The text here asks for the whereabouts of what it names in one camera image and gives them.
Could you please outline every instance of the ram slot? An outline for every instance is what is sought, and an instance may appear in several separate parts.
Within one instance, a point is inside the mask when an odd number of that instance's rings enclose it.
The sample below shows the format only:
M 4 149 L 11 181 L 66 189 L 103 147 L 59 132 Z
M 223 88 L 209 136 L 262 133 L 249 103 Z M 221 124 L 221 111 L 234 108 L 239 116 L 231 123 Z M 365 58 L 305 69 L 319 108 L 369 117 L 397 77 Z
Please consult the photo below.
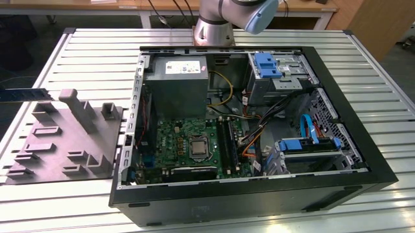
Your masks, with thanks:
M 218 143 L 222 159 L 222 169 L 226 174 L 239 170 L 237 144 L 231 122 L 227 119 L 217 121 Z

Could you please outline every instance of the green motherboard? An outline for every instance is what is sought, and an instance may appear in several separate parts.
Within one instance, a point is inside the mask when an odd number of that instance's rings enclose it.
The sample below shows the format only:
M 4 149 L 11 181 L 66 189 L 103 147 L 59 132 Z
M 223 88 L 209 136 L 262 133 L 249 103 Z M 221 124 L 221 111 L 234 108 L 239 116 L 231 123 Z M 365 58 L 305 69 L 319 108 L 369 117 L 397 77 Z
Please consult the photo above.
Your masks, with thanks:
M 251 176 L 250 162 L 241 163 L 239 171 L 231 174 L 223 171 L 217 121 L 217 119 L 183 119 L 158 122 L 154 168 L 146 171 L 149 183 L 162 183 L 161 168 L 170 169 L 173 167 L 214 166 L 218 168 L 217 179 Z M 243 136 L 239 119 L 231 121 L 231 127 L 235 138 Z M 197 148 L 195 142 L 206 142 L 206 147 Z M 202 154 L 206 152 L 206 157 L 195 158 L 193 156 L 195 152 L 202 152 Z

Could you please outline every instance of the white table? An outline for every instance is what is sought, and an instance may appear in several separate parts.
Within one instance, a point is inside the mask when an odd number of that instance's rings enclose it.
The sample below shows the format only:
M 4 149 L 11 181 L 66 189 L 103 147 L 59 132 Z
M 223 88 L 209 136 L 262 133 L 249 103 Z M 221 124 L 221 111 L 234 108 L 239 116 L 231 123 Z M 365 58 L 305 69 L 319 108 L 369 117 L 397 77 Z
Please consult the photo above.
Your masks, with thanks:
M 354 36 L 342 31 L 235 30 L 238 45 L 314 46 L 399 182 L 330 211 L 201 224 L 139 228 L 109 207 L 111 180 L 0 186 L 0 232 L 409 232 L 415 227 L 415 106 Z M 94 106 L 113 101 L 129 108 L 139 47 L 191 46 L 191 30 L 78 29 L 63 35 L 34 87 L 58 98 L 77 88 Z M 0 143 L 0 167 L 12 164 L 35 121 L 26 102 Z M 0 170 L 4 182 L 7 169 Z

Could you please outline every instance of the motherboard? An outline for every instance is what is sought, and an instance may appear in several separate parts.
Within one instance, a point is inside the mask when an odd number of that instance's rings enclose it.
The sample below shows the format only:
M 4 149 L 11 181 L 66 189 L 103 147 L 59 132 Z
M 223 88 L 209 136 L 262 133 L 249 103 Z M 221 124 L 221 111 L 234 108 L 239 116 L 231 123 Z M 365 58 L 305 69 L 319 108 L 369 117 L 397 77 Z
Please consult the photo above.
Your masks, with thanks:
M 226 124 L 230 124 L 231 132 L 225 128 Z M 229 133 L 229 144 L 223 139 L 225 133 Z M 213 179 L 250 177 L 250 162 L 242 163 L 238 160 L 237 147 L 233 151 L 234 158 L 223 156 L 233 155 L 229 150 L 237 145 L 242 135 L 239 119 L 161 120 L 155 156 L 143 157 L 147 167 L 146 182 L 163 183 L 170 172 L 183 172 L 186 181 L 187 173 L 193 173 L 198 168 L 203 169 L 207 177 Z

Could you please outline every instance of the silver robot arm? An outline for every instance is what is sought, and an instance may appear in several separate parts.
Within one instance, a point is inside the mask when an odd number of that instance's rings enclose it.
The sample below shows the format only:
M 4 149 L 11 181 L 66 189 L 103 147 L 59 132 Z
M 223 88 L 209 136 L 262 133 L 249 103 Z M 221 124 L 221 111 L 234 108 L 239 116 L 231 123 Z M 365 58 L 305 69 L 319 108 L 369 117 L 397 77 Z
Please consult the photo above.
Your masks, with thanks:
M 277 8 L 278 0 L 201 0 L 195 45 L 233 45 L 233 24 L 253 34 L 261 33 L 271 23 Z

